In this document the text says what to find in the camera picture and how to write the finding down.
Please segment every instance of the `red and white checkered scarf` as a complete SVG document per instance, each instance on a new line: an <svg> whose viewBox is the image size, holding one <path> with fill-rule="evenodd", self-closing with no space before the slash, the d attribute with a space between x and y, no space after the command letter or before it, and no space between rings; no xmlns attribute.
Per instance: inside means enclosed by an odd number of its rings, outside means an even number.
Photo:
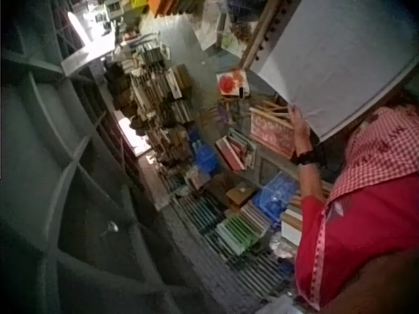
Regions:
<svg viewBox="0 0 419 314"><path fill-rule="evenodd" d="M327 203L343 194L419 171L419 117L381 107L364 122L346 147L346 167Z"/></svg>

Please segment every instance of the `light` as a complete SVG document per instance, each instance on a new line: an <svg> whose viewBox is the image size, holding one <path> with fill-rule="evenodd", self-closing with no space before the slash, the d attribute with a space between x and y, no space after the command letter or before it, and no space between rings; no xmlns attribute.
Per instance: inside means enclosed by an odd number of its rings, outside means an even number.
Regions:
<svg viewBox="0 0 419 314"><path fill-rule="evenodd" d="M77 34L79 34L83 43L86 46L89 45L92 41L89 39L89 36L86 34L86 31L84 30L83 26L80 24L79 19L71 12L67 12L67 15L71 22L71 25L74 27Z"/></svg>

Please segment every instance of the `wrist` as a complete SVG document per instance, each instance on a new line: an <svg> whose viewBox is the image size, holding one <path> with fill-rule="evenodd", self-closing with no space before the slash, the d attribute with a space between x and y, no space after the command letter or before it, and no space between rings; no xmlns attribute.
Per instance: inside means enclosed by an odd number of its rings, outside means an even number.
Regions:
<svg viewBox="0 0 419 314"><path fill-rule="evenodd" d="M313 145L310 142L310 138L305 137L296 137L295 138L295 153L297 156L304 154L305 152L310 152L313 150Z"/></svg>

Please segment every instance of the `bookshelf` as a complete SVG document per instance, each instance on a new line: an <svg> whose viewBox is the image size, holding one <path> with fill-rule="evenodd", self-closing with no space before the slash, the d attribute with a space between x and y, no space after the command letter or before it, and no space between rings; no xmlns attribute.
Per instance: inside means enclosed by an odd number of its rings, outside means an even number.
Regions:
<svg viewBox="0 0 419 314"><path fill-rule="evenodd" d="M158 272L153 283L143 273L154 265L142 232L156 237L144 226L155 210L132 149L90 73L66 78L60 67L78 42L57 6L71 9L59 0L22 7L2 47L4 282L25 311L80 309L104 291L111 301L101 308L121 304L121 291L144 308L155 298L173 305ZM120 232L98 245L110 220Z"/></svg>

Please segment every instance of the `black wristwatch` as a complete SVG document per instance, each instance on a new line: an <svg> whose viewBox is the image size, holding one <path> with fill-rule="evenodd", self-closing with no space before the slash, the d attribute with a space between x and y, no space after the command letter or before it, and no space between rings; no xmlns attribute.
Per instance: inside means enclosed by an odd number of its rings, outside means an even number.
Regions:
<svg viewBox="0 0 419 314"><path fill-rule="evenodd" d="M317 157L314 151L310 150L298 156L296 162L297 165L315 164L317 162Z"/></svg>

